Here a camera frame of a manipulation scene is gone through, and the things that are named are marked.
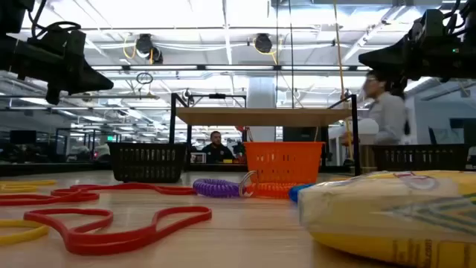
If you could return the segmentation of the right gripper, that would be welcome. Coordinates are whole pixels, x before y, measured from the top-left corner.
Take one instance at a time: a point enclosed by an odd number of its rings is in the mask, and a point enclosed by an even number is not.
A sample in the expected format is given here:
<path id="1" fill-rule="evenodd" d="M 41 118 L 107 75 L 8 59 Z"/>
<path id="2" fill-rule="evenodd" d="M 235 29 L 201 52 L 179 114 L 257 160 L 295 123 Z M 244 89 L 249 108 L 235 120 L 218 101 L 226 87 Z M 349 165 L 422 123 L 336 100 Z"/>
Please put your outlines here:
<path id="1" fill-rule="evenodd" d="M 439 77 L 442 80 L 475 78 L 475 10 L 463 14 L 463 24 L 457 24 L 457 14 L 448 17 L 437 9 L 425 11 L 422 18 L 398 42 L 358 56 L 358 61 L 377 79 L 406 77 Z M 408 41 L 408 61 L 405 49 Z"/>

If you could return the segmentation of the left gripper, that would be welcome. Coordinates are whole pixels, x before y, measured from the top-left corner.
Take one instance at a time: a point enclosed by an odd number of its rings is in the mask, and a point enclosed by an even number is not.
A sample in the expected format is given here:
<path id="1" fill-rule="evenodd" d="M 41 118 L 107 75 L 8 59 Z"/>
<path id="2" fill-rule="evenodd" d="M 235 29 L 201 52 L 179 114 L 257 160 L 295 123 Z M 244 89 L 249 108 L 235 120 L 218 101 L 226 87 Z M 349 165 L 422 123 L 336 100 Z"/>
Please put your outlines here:
<path id="1" fill-rule="evenodd" d="M 60 92 L 82 94 L 110 90 L 114 83 L 94 70 L 83 55 L 86 35 L 80 31 L 47 33 L 27 42 L 1 35 L 1 70 L 48 84 L 49 104 L 58 104 Z"/>

